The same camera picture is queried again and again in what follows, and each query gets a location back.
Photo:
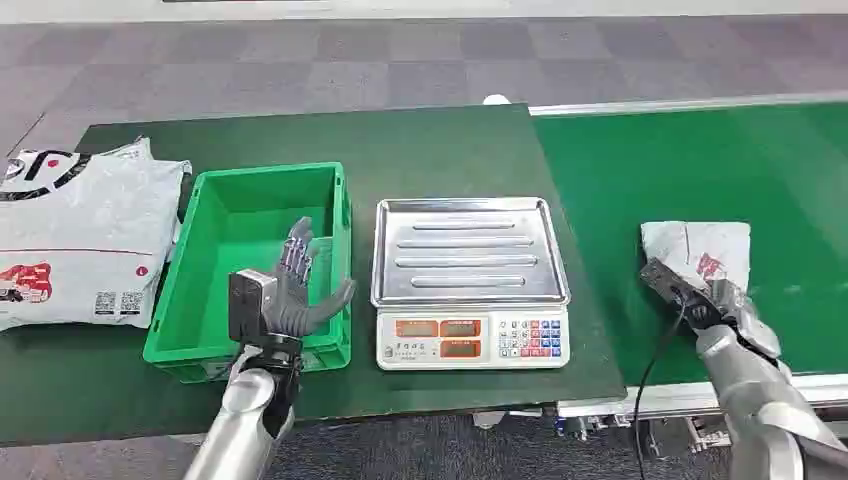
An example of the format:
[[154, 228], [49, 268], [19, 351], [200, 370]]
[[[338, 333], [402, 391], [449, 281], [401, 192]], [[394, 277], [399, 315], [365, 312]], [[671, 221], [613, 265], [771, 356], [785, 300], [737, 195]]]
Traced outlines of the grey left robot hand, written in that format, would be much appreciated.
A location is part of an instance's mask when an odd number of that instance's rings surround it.
[[317, 305], [308, 301], [308, 281], [318, 252], [311, 246], [314, 238], [312, 219], [301, 217], [289, 230], [279, 261], [274, 269], [277, 279], [275, 300], [266, 313], [271, 333], [301, 338], [312, 334], [347, 306], [355, 293], [356, 282], [346, 278]]

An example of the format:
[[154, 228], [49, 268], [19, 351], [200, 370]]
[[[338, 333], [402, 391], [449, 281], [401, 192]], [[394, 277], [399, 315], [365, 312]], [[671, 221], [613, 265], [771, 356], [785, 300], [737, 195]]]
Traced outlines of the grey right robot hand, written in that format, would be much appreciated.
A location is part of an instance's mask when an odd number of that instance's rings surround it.
[[728, 279], [710, 280], [708, 299], [717, 311], [712, 324], [729, 326], [746, 347], [769, 361], [781, 356], [781, 347], [775, 332], [759, 317], [759, 313], [746, 292]]

